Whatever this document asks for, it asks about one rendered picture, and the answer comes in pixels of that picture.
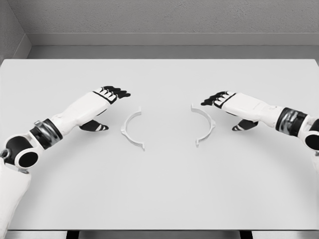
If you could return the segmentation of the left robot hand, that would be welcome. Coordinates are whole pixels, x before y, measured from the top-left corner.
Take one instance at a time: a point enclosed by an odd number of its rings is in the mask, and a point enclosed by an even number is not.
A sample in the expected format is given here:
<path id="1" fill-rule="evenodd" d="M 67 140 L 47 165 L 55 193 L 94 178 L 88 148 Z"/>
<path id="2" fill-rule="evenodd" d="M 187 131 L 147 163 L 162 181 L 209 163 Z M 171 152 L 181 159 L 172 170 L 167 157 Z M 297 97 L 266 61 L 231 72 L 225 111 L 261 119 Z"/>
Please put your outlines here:
<path id="1" fill-rule="evenodd" d="M 108 130 L 108 126 L 94 120 L 94 117 L 105 112 L 116 100 L 129 97 L 131 94 L 113 86 L 103 86 L 93 90 L 71 105 L 75 111 L 75 123 L 81 130 L 96 132 Z"/>

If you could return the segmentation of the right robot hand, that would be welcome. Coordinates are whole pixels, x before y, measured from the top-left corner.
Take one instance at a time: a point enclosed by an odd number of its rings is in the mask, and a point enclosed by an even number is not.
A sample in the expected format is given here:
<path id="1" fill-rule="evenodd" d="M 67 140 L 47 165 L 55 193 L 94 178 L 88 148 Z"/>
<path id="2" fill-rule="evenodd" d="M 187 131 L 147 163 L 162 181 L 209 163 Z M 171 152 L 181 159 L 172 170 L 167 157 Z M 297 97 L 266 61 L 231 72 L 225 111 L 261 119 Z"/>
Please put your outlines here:
<path id="1" fill-rule="evenodd" d="M 259 123 L 258 106 L 264 106 L 261 100 L 231 91 L 218 92 L 201 102 L 202 106 L 215 106 L 228 114 L 240 117 L 233 131 L 245 131 L 256 127 Z"/>

